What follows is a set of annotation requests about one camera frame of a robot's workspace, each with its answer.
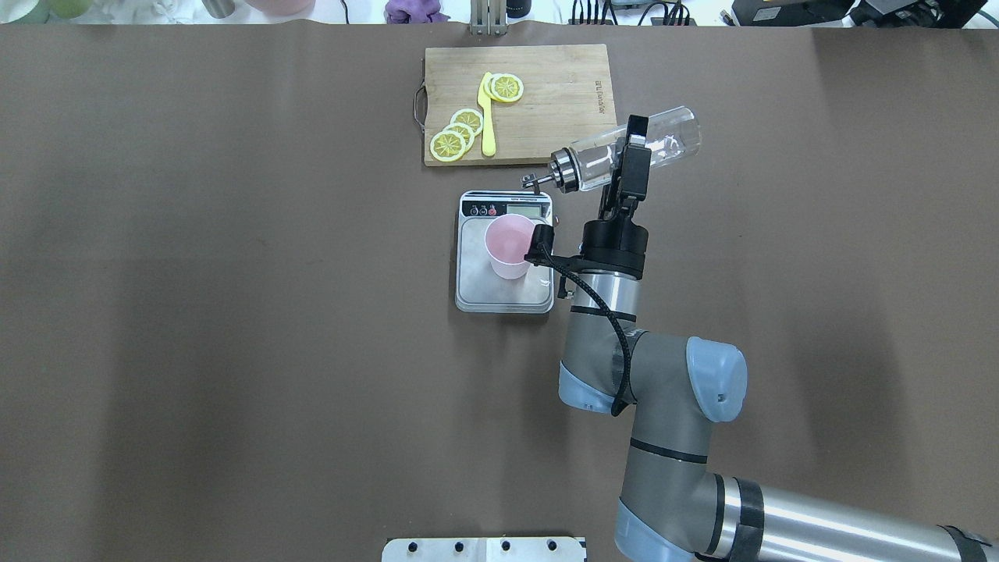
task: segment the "yellow plastic knife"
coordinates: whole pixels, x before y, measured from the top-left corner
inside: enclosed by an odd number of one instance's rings
[[[483,75],[479,83],[479,105],[483,108],[483,156],[493,156],[497,153],[497,137],[493,132],[493,98],[487,90],[492,72]]]

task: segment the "purple cloth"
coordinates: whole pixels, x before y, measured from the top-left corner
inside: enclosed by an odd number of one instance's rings
[[[441,13],[440,0],[389,0],[385,5],[389,23],[433,23],[448,21]]]

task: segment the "metal bracket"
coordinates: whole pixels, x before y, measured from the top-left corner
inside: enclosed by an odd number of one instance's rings
[[[469,31],[473,35],[505,35],[506,0],[472,0]]]
[[[585,562],[583,537],[392,539],[382,562]]]

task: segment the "wooden cutting board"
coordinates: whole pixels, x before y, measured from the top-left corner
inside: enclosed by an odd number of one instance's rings
[[[440,162],[430,153],[431,138],[463,107],[477,102],[483,74],[506,72],[523,81],[523,97],[493,102],[497,153],[483,156],[482,135],[461,160]],[[543,164],[568,143],[617,125],[606,45],[467,47],[427,49],[428,166]]]

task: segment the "kitchen scale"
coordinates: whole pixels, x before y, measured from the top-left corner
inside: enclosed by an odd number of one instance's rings
[[[551,198],[524,191],[468,191],[458,204],[455,304],[465,312],[544,314],[554,302],[553,274],[531,267],[518,279],[493,271],[486,252],[486,228],[507,213],[551,224]]]

